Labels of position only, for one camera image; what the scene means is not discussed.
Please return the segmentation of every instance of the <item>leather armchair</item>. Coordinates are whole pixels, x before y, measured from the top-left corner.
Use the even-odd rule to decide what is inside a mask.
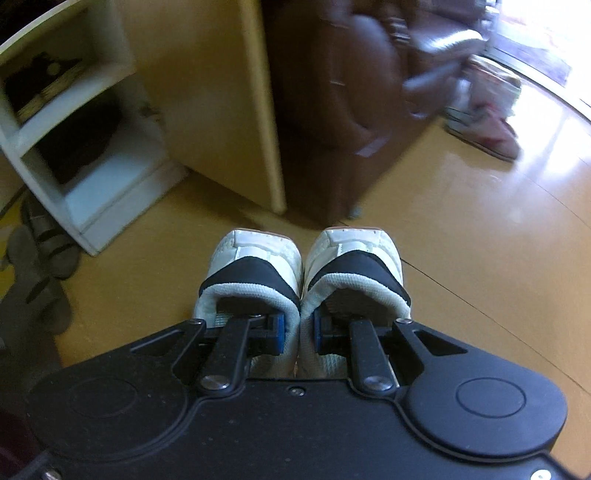
[[[345,217],[451,98],[484,42],[478,0],[268,0],[288,204]]]

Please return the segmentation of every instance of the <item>cabinet door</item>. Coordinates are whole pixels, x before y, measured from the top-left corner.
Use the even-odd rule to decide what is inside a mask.
[[[282,212],[259,0],[118,2],[171,158]]]

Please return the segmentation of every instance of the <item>wooden floor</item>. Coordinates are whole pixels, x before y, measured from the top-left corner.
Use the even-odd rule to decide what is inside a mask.
[[[446,134],[440,122],[384,176],[351,225],[385,229],[404,260],[413,317],[543,373],[569,402],[553,454],[591,472],[591,127],[525,85],[511,123],[515,164]],[[196,174],[66,282],[75,310],[58,338],[65,364],[190,316],[218,240],[236,227],[293,238],[319,230],[281,218]]]

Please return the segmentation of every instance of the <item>silver bolt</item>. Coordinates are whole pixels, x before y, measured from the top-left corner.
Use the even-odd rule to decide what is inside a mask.
[[[230,380],[223,375],[205,375],[200,383],[206,390],[223,390],[230,386]]]
[[[394,386],[389,378],[382,377],[380,375],[372,375],[371,377],[367,377],[363,381],[363,384],[366,388],[374,392],[383,392]]]
[[[61,480],[60,472],[53,468],[48,468],[41,474],[42,480]]]
[[[291,387],[288,392],[294,397],[303,397],[306,394],[306,391],[301,387]]]
[[[550,480],[552,474],[548,470],[538,470],[533,473],[530,480]]]

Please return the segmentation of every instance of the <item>pair of white shoes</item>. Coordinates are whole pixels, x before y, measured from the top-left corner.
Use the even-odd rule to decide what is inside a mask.
[[[237,229],[213,253],[194,318],[215,327],[235,314],[283,312],[284,353],[255,357],[251,375],[344,378],[344,357],[316,353],[314,311],[324,305],[333,318],[364,316],[387,326],[408,318],[410,304],[400,256],[383,230],[326,229],[303,265],[290,238]]]

